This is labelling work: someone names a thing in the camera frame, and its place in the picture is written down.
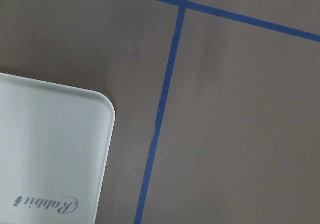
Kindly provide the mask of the white rabbit tray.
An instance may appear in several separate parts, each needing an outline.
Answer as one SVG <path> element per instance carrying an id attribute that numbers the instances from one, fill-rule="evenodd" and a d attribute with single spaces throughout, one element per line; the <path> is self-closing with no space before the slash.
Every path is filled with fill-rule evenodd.
<path id="1" fill-rule="evenodd" d="M 0 76 L 1 223 L 95 223 L 115 122 L 100 92 Z"/>

